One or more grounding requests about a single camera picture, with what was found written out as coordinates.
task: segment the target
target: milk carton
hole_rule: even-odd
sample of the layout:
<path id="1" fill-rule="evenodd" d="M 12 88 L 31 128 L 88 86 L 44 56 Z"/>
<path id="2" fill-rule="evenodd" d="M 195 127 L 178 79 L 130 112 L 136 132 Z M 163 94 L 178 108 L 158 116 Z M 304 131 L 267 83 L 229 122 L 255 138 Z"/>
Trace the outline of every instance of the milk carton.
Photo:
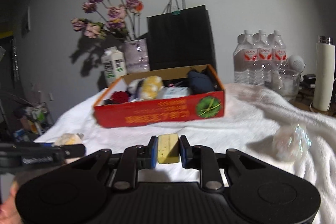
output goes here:
<path id="1" fill-rule="evenodd" d="M 101 63 L 104 65 L 105 78 L 108 85 L 119 77 L 127 75 L 124 54 L 117 47 L 105 49 L 101 57 Z"/>

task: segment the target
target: yellow knitted toy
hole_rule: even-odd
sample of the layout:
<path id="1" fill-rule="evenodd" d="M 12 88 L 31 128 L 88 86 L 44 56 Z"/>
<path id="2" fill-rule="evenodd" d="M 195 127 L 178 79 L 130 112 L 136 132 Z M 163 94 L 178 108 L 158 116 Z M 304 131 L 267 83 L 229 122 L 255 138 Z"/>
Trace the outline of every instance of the yellow knitted toy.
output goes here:
<path id="1" fill-rule="evenodd" d="M 162 87 L 163 83 L 160 76 L 149 76 L 143 81 L 140 98 L 142 100 L 155 99 Z"/>

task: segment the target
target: yellow sponge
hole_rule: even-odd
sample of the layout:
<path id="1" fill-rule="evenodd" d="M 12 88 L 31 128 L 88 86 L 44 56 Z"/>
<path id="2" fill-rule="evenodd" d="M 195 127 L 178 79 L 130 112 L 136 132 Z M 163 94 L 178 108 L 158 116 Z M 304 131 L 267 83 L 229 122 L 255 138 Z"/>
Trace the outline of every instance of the yellow sponge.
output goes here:
<path id="1" fill-rule="evenodd" d="M 157 161 L 159 164 L 173 164 L 180 161 L 179 135 L 177 133 L 159 135 Z"/>

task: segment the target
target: bag handle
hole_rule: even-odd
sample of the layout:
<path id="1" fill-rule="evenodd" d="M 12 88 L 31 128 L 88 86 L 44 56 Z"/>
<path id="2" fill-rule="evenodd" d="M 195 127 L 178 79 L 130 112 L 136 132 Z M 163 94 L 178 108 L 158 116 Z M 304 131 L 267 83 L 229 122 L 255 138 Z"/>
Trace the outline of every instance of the bag handle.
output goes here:
<path id="1" fill-rule="evenodd" d="M 163 10 L 162 14 L 164 14 L 164 13 L 171 13 L 171 4 L 172 4 L 172 2 L 173 2 L 173 0 L 169 0 L 169 2 L 166 5 L 165 9 Z M 177 10 L 180 10 L 178 1 L 175 0 L 175 2 L 176 2 Z M 182 9 L 185 9 L 185 0 L 182 0 Z"/>

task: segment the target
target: orange cardboard box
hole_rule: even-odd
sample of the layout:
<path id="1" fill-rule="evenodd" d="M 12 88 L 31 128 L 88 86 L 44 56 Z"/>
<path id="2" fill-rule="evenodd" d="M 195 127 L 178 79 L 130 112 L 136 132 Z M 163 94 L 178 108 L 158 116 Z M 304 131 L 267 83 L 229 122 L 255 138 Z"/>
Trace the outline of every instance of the orange cardboard box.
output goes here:
<path id="1" fill-rule="evenodd" d="M 163 80 L 185 78 L 191 69 L 199 72 L 206 69 L 207 75 L 215 84 L 216 91 L 180 98 L 104 105 L 105 99 L 109 99 L 115 91 L 126 91 L 128 84 L 135 79 L 153 75 L 158 75 Z M 98 98 L 93 108 L 97 122 L 106 128 L 144 126 L 155 122 L 201 120 L 224 116 L 225 90 L 211 65 L 152 70 L 122 76 Z"/>

